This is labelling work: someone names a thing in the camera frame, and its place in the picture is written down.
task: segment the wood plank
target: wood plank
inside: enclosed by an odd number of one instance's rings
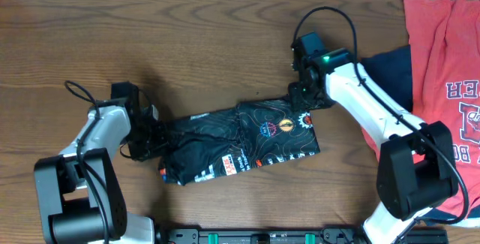
[[[42,242],[32,171],[86,120],[88,105],[63,89],[75,80],[96,98],[112,82],[149,92],[164,119],[275,98],[296,79],[289,49],[303,14],[339,7],[358,31],[360,56],[407,43],[401,0],[1,0],[0,242]],[[312,16],[332,49],[351,47],[336,14]],[[378,204],[377,162],[341,107],[313,112],[320,155],[179,187],[157,162],[114,160],[127,207],[166,226],[314,228],[360,224]],[[478,230],[449,228],[451,242]]]

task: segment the gear-shaped logo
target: gear-shaped logo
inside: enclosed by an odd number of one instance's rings
[[[298,117],[298,122],[300,126],[303,128],[312,128],[312,118],[310,117],[310,113],[303,113]]]

